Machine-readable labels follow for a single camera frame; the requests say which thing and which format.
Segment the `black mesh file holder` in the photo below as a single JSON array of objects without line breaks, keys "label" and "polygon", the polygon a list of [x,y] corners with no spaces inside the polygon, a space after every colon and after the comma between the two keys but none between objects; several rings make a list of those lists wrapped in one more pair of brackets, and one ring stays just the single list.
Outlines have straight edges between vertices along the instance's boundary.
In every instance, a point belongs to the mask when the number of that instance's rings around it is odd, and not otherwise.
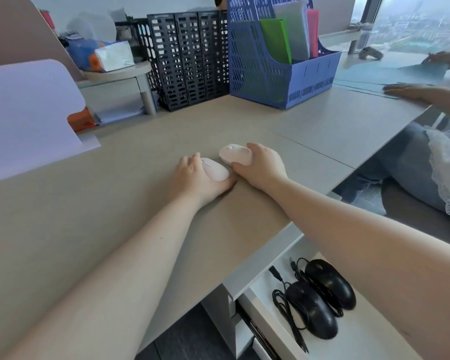
[{"label": "black mesh file holder", "polygon": [[174,112],[230,94],[227,11],[148,14],[146,31],[160,107]]}]

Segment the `person's right hand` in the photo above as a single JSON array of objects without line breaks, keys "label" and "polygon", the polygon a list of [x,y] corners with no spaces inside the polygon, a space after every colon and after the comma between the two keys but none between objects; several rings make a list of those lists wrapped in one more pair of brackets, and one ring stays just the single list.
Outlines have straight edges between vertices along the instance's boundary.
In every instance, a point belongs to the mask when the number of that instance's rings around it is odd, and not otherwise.
[{"label": "person's right hand", "polygon": [[243,177],[251,186],[269,194],[274,188],[288,183],[289,178],[280,155],[259,143],[247,143],[254,156],[252,177]]}]

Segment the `green folder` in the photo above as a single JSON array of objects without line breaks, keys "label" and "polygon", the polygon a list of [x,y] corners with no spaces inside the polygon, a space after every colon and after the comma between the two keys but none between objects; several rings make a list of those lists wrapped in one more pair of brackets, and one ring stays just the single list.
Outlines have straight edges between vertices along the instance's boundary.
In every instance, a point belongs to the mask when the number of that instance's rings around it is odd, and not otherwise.
[{"label": "green folder", "polygon": [[270,57],[276,62],[291,65],[292,55],[285,20],[282,18],[266,18],[261,19],[259,23]]}]

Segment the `pink computer mouse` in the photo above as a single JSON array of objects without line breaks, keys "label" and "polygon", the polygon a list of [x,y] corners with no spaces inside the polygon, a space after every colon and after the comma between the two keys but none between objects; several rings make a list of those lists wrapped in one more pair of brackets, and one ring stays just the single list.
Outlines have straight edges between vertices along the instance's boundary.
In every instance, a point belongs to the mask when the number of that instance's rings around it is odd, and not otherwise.
[{"label": "pink computer mouse", "polygon": [[219,151],[219,157],[223,163],[232,166],[233,163],[240,163],[244,166],[250,166],[253,163],[253,152],[245,146],[238,144],[229,144]]},{"label": "pink computer mouse", "polygon": [[216,161],[201,157],[202,168],[207,177],[213,182],[222,182],[230,178],[230,172],[222,164]]}]

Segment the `teal paper sheets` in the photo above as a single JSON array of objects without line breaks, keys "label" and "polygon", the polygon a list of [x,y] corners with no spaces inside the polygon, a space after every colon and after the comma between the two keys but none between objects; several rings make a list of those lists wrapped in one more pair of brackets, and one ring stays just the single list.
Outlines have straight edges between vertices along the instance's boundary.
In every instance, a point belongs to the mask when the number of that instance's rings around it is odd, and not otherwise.
[{"label": "teal paper sheets", "polygon": [[441,84],[447,71],[446,64],[436,62],[402,67],[384,67],[374,63],[357,64],[338,70],[333,84],[380,96],[384,94],[383,87],[391,84]]}]

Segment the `red object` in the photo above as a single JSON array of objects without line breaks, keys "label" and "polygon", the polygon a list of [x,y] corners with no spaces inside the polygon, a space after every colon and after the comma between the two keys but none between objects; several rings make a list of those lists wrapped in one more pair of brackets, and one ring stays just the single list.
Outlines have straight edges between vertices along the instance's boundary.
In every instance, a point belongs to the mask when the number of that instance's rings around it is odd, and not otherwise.
[{"label": "red object", "polygon": [[49,25],[49,27],[55,31],[56,27],[55,24],[52,20],[52,17],[50,15],[50,12],[46,9],[39,9],[40,14],[42,15],[42,17],[44,18],[44,20],[47,22],[47,24]]}]

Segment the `blue plastic bag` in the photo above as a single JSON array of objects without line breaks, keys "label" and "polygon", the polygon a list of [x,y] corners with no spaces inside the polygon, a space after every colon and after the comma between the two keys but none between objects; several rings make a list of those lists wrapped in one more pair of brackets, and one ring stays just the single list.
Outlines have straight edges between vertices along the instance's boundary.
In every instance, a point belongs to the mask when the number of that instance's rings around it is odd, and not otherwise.
[{"label": "blue plastic bag", "polygon": [[104,69],[96,55],[96,50],[111,43],[94,39],[65,39],[68,43],[66,51],[79,70],[86,72],[103,72]]}]

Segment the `beige desk partition board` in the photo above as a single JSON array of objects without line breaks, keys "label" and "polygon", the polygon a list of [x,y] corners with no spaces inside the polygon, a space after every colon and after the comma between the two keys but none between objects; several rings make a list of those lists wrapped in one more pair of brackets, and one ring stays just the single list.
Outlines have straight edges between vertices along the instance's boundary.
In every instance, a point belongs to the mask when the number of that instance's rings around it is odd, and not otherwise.
[{"label": "beige desk partition board", "polygon": [[74,81],[85,80],[31,0],[0,0],[0,66],[38,60],[58,61]]}]

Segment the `person's left forearm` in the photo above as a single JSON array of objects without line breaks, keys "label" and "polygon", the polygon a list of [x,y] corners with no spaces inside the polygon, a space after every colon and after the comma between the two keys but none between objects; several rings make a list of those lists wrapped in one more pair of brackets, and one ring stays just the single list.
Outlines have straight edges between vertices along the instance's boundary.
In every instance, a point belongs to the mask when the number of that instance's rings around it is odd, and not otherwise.
[{"label": "person's left forearm", "polygon": [[1,360],[133,360],[193,218],[216,197],[176,196]]}]

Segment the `grey stapler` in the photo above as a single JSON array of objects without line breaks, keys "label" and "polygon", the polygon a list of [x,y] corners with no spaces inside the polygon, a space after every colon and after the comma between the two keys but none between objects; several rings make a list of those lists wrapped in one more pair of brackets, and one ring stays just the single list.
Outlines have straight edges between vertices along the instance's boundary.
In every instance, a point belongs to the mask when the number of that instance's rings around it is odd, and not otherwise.
[{"label": "grey stapler", "polygon": [[377,50],[377,49],[375,49],[375,48],[373,48],[371,46],[363,48],[358,53],[358,58],[360,60],[376,60],[376,61],[380,61],[380,60],[383,59],[383,57],[384,57],[384,54],[381,51],[379,51],[379,50]]}]

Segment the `person's left hand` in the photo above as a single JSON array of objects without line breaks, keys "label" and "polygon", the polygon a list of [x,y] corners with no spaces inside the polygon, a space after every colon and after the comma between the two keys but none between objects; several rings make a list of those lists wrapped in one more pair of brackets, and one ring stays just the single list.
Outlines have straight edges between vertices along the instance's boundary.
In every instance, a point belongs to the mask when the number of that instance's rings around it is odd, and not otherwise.
[{"label": "person's left hand", "polygon": [[216,198],[212,196],[212,181],[203,170],[201,154],[181,157],[172,178],[169,201],[185,200],[189,206],[200,209]]}]

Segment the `grey folder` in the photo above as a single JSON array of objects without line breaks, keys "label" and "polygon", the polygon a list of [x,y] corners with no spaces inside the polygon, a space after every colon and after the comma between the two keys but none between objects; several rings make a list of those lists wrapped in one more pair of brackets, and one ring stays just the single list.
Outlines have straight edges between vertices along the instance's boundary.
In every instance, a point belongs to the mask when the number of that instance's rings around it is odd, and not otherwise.
[{"label": "grey folder", "polygon": [[275,4],[272,7],[275,17],[284,21],[292,61],[308,61],[311,52],[306,0]]}]

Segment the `lavender paper sheet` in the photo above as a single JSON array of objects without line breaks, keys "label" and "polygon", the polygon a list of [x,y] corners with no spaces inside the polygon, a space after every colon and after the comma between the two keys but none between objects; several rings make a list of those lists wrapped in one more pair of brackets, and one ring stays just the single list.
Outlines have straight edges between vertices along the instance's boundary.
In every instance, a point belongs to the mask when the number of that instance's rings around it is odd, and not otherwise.
[{"label": "lavender paper sheet", "polygon": [[0,66],[0,181],[101,146],[68,117],[84,98],[67,68],[47,59]]}]

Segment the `black wired computer mouse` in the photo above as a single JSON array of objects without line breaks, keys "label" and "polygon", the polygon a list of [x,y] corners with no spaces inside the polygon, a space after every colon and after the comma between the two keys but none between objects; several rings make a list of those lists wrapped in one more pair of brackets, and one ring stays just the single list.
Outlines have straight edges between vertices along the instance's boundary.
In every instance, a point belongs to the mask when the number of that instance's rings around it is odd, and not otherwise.
[{"label": "black wired computer mouse", "polygon": [[294,282],[286,288],[285,297],[300,315],[308,332],[323,340],[337,336],[338,324],[334,312],[311,284]]},{"label": "black wired computer mouse", "polygon": [[335,310],[336,316],[342,317],[343,310],[354,310],[357,299],[352,286],[332,266],[323,259],[307,262],[305,279],[321,295],[324,301]]}]

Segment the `crumpled white plastic bag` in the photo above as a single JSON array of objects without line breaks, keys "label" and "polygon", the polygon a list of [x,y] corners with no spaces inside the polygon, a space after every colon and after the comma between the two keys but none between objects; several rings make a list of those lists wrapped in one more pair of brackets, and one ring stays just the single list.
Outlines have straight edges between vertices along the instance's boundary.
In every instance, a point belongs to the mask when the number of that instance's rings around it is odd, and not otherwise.
[{"label": "crumpled white plastic bag", "polygon": [[80,12],[66,26],[67,30],[83,39],[115,43],[117,30],[110,15]]}]

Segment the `person's right forearm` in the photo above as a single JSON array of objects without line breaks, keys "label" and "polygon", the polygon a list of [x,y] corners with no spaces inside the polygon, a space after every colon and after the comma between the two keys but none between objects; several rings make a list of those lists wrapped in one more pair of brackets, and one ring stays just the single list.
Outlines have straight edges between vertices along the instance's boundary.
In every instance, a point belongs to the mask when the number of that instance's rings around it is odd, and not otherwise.
[{"label": "person's right forearm", "polygon": [[263,190],[423,360],[450,360],[450,244],[290,179]]}]

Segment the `white desk drawer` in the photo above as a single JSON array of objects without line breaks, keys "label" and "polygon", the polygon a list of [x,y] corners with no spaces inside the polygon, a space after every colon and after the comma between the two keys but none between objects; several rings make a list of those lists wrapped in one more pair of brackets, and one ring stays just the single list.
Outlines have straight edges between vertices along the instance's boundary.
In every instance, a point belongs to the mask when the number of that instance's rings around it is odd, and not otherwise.
[{"label": "white desk drawer", "polygon": [[306,353],[275,306],[274,290],[283,290],[283,284],[266,270],[235,302],[255,336],[253,347],[262,360],[422,360],[358,291],[356,308],[336,319],[336,337],[322,340],[308,330],[300,331]]}]

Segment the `black mesh pen holder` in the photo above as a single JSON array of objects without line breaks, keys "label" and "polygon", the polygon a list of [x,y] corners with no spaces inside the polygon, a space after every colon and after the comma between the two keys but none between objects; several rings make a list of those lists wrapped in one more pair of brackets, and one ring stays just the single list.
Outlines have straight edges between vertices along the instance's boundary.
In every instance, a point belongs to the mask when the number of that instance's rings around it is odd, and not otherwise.
[{"label": "black mesh pen holder", "polygon": [[135,63],[149,61],[148,19],[138,18],[131,21],[116,21],[114,24],[116,40],[128,42]]}]

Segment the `white tissue pack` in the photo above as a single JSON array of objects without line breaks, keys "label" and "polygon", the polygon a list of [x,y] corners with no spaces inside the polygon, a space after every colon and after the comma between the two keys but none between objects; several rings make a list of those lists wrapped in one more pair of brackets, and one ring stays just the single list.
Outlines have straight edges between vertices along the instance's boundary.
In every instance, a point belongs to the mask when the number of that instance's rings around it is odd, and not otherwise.
[{"label": "white tissue pack", "polygon": [[90,56],[90,68],[94,72],[113,72],[135,65],[128,41],[119,41],[95,49]]}]

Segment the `blue plastic file rack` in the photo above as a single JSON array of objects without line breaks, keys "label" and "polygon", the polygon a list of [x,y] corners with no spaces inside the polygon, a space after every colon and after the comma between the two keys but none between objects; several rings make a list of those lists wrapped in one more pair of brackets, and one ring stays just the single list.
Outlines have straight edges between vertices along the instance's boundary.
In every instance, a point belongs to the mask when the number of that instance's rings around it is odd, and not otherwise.
[{"label": "blue plastic file rack", "polygon": [[[341,54],[316,38],[317,56],[294,60],[285,23],[275,17],[278,5],[285,0],[227,1],[229,82],[233,96],[286,110],[331,88]],[[266,34],[282,34],[280,50],[290,61],[270,54]]]}]

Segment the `orange packet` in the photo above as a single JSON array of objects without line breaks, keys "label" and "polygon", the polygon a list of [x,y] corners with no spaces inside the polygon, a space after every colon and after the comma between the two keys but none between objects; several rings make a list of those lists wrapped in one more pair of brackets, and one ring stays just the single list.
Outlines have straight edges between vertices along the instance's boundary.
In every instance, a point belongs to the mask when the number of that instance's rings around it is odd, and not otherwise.
[{"label": "orange packet", "polygon": [[67,121],[73,131],[76,133],[94,128],[96,126],[96,121],[93,115],[90,113],[88,107],[85,107],[80,112],[69,115],[67,117]]}]

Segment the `pink folder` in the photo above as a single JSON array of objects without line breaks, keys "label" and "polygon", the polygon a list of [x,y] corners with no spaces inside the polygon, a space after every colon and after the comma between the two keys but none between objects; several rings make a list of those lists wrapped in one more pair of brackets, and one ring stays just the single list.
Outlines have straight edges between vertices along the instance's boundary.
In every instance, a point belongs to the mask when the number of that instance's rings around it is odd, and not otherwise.
[{"label": "pink folder", "polygon": [[320,13],[315,9],[306,10],[310,57],[318,57],[318,28]]}]

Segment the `dark grey chair seat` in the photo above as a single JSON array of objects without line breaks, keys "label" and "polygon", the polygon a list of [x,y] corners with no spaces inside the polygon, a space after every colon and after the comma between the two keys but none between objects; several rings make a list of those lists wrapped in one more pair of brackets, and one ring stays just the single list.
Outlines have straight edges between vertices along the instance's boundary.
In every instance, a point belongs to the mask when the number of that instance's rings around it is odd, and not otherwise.
[{"label": "dark grey chair seat", "polygon": [[386,217],[450,244],[450,216],[408,194],[394,180],[381,188]]}]

